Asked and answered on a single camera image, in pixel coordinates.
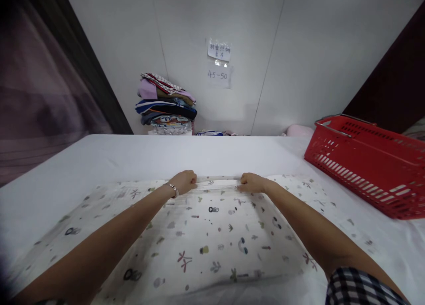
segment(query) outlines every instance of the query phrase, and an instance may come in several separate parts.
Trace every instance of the hand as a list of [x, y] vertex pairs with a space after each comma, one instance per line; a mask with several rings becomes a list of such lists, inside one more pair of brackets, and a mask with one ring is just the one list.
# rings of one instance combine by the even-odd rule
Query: hand
[[257, 174], [244, 173], [240, 178], [240, 185], [238, 190], [240, 192], [264, 193], [266, 185], [270, 180], [260, 177]]
[[193, 170], [185, 170], [172, 177], [168, 183], [173, 184], [177, 188], [178, 194], [181, 195], [198, 187], [196, 178], [197, 176]]

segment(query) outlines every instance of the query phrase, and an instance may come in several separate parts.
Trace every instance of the wrist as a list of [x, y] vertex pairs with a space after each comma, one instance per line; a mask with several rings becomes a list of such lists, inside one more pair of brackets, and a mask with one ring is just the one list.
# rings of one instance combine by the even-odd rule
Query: wrist
[[161, 195], [163, 195], [163, 196], [164, 196], [164, 198], [166, 198], [167, 200], [168, 200], [168, 199], [170, 199], [170, 198], [172, 198], [172, 197], [174, 197], [174, 196], [176, 195], [176, 191], [175, 191], [173, 188], [171, 188], [171, 187], [170, 187], [170, 185], [169, 185], [168, 183], [166, 183], [166, 184], [164, 184], [164, 185], [160, 186], [157, 190], [158, 190], [158, 191], [161, 193]]
[[277, 185], [276, 182], [264, 178], [263, 193], [267, 194]]

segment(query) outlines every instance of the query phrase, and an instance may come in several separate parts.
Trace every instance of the purple curtain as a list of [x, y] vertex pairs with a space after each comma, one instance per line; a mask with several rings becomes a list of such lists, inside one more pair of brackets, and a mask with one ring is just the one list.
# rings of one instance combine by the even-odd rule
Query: purple curtain
[[0, 37], [0, 186], [89, 134], [111, 127], [28, 0]]

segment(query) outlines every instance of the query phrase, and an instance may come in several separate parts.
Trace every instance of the bed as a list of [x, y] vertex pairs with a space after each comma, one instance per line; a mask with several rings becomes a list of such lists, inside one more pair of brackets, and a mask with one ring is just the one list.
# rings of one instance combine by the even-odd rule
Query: bed
[[[375, 210], [307, 163], [303, 155], [308, 144], [306, 137], [87, 136], [0, 189], [4, 270], [57, 223], [57, 215], [77, 207], [98, 184], [168, 179], [186, 169], [200, 176], [303, 174], [318, 180], [339, 210], [373, 237], [382, 251], [378, 264], [412, 304], [421, 303], [425, 220], [392, 220]], [[232, 298], [260, 291], [289, 304], [323, 304], [325, 281], [301, 279], [286, 286], [270, 281], [210, 290], [197, 300], [212, 293]]]

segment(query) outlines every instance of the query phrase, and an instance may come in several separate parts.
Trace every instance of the baby blanket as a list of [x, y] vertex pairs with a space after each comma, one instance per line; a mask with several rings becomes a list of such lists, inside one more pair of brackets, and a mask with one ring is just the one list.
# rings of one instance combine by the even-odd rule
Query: baby blanket
[[[268, 177], [331, 220], [368, 254], [373, 242], [346, 220], [313, 179]], [[14, 267], [15, 292], [91, 233], [166, 180], [97, 186]], [[321, 270], [264, 194], [240, 193], [232, 177], [198, 178], [198, 188], [170, 199], [104, 282], [95, 304], [139, 304], [217, 284], [290, 278]]]

